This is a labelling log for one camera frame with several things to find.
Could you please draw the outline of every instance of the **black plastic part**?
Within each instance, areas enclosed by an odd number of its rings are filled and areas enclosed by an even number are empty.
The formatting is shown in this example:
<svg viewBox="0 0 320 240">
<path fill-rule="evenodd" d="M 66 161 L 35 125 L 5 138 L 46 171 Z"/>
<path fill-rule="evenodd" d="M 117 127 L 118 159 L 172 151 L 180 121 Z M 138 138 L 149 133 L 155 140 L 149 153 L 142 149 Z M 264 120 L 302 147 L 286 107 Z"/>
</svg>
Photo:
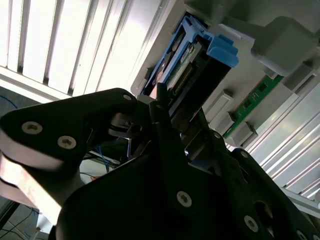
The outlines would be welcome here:
<svg viewBox="0 0 320 240">
<path fill-rule="evenodd" d="M 230 70 L 229 66 L 213 58 L 204 62 L 197 57 L 193 63 L 196 72 L 169 109 L 172 126 L 181 132 L 188 128 L 192 118 Z"/>
<path fill-rule="evenodd" d="M 223 231 L 228 210 L 221 180 L 188 164 L 169 114 L 150 103 L 153 123 L 148 152 L 78 189 L 65 202 L 57 239 L 210 239 L 235 237 Z M 208 190 L 215 185 L 215 191 Z M 178 191 L 192 198 L 177 201 Z"/>
<path fill-rule="evenodd" d="M 23 165 L 71 176 L 89 150 L 115 139 L 107 134 L 106 123 L 111 117 L 116 113 L 130 115 L 136 107 L 134 96 L 114 88 L 11 111 L 0 119 L 1 150 Z M 30 121 L 39 123 L 42 132 L 24 133 L 22 125 Z M 61 136 L 73 137 L 76 147 L 60 147 L 57 141 Z"/>
<path fill-rule="evenodd" d="M 57 240 L 56 237 L 56 226 L 52 226 L 50 233 L 49 233 L 49 237 L 48 240 Z"/>
<path fill-rule="evenodd" d="M 313 235 L 320 236 L 316 230 L 295 207 L 289 198 L 280 190 L 276 183 L 259 166 L 259 164 L 243 149 L 236 148 L 231 156 L 236 158 L 240 166 L 260 186 L 259 201 L 267 202 L 272 213 L 272 228 L 275 239 L 300 239 L 297 231 L 301 231 L 307 239 L 313 239 Z"/>
</svg>

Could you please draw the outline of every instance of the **white metal panel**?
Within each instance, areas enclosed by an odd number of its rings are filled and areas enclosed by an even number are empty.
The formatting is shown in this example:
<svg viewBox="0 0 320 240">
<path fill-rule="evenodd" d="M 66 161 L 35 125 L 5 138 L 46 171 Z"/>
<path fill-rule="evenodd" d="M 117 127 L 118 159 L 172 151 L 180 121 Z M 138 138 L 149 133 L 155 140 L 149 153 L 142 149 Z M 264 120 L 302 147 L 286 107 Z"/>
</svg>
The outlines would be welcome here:
<svg viewBox="0 0 320 240">
<path fill-rule="evenodd" d="M 57 0 L 31 0 L 23 60 L 23 75 L 44 80 Z"/>
<path fill-rule="evenodd" d="M 0 67 L 0 86 L 42 104 L 71 97 L 4 67 Z"/>
<path fill-rule="evenodd" d="M 0 66 L 8 63 L 10 0 L 0 1 Z"/>
<path fill-rule="evenodd" d="M 112 46 L 98 90 L 125 88 L 149 28 L 160 6 L 160 0 L 132 2 L 127 20 L 116 44 Z"/>
<path fill-rule="evenodd" d="M 319 103 L 320 83 L 306 96 L 291 99 L 287 111 L 264 129 L 268 133 L 260 132 L 258 144 L 247 149 L 280 187 L 311 200 L 320 188 L 315 183 L 320 178 Z"/>
<path fill-rule="evenodd" d="M 312 32 L 316 32 L 320 26 L 320 1 L 318 0 L 254 0 L 249 2 L 247 0 L 224 0 L 210 1 L 210 4 L 209 1 L 187 1 L 202 7 L 201 10 L 209 15 L 214 23 L 219 23 L 224 16 L 230 14 L 233 17 L 261 26 L 265 26 L 279 16 L 294 18 Z M 235 41 L 234 46 L 239 49 L 237 55 L 239 64 L 230 70 L 223 82 L 203 105 L 203 108 L 205 109 L 210 105 L 218 94 L 225 89 L 234 93 L 232 95 L 234 101 L 229 107 L 229 110 L 232 111 L 265 76 L 262 71 L 264 66 L 251 55 L 252 43 L 244 39 L 237 39 L 215 24 L 210 27 L 210 30 L 215 34 L 224 34 Z"/>
<path fill-rule="evenodd" d="M 146 48 L 148 54 L 144 53 L 139 63 L 139 70 L 132 71 L 132 76 L 135 77 L 131 85 L 131 92 L 138 95 L 147 83 L 145 79 L 147 72 L 152 69 L 163 55 L 167 48 L 175 29 L 179 25 L 183 16 L 187 11 L 187 6 L 183 0 L 170 0 L 167 8 L 164 11 L 157 30 L 158 36 L 152 41 L 152 44 Z"/>
<path fill-rule="evenodd" d="M 280 187 L 280 189 L 300 211 L 315 216 L 316 218 L 320 218 L 320 209 L 315 201 L 309 200 L 285 188 Z"/>
<path fill-rule="evenodd" d="M 10 35 L 7 67 L 12 71 L 18 70 L 20 42 L 24 36 L 21 36 L 23 29 L 23 6 L 28 0 L 11 1 L 11 17 L 10 17 Z"/>
<path fill-rule="evenodd" d="M 106 17 L 110 10 L 112 1 L 99 0 L 92 16 L 92 23 L 86 33 L 85 45 L 80 53 L 80 59 L 75 69 L 73 96 L 83 95 L 91 72 L 93 61 L 98 49 L 98 43 L 103 32 Z"/>
<path fill-rule="evenodd" d="M 88 79 L 85 93 L 94 93 L 102 75 L 109 50 L 112 47 L 113 39 L 119 25 L 120 17 L 124 11 L 126 0 L 114 0 L 105 25 L 100 45 L 98 47 L 90 77 Z"/>
<path fill-rule="evenodd" d="M 173 9 L 175 3 L 177 0 L 162 0 L 159 9 L 154 16 L 154 20 L 152 22 L 152 25 L 150 26 L 149 32 L 146 36 L 146 39 L 143 43 L 143 46 L 141 47 L 140 54 L 135 62 L 135 65 L 133 67 L 133 70 L 130 74 L 130 77 L 128 78 L 127 85 L 125 86 L 125 89 L 130 89 L 135 78 L 138 75 L 139 70 L 142 68 L 142 65 L 144 61 L 146 60 L 148 53 L 152 47 L 152 45 L 155 43 L 157 36 L 160 33 L 160 30 L 163 28 L 165 21 L 169 17 L 169 14 L 171 10 Z"/>
<path fill-rule="evenodd" d="M 49 87 L 68 93 L 90 0 L 65 0 L 58 20 L 48 71 Z"/>
<path fill-rule="evenodd" d="M 212 105 L 207 110 L 204 110 L 205 117 L 210 123 L 210 127 L 215 126 L 217 121 L 226 113 L 226 109 L 232 103 L 233 98 L 230 94 L 222 91 L 219 96 L 213 101 Z"/>
</svg>

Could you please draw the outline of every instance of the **circuit board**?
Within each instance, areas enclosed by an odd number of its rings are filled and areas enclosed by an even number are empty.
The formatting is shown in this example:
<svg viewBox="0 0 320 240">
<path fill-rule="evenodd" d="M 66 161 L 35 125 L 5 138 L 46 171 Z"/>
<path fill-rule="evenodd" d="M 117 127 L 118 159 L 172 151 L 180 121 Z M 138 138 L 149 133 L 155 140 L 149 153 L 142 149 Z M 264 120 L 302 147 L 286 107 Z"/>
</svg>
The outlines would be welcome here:
<svg viewBox="0 0 320 240">
<path fill-rule="evenodd" d="M 276 76 L 274 79 L 265 76 L 262 81 L 253 89 L 245 100 L 232 113 L 235 119 L 233 125 L 223 134 L 226 139 L 242 123 L 243 120 L 255 109 L 258 104 L 277 86 L 283 76 Z"/>
</svg>

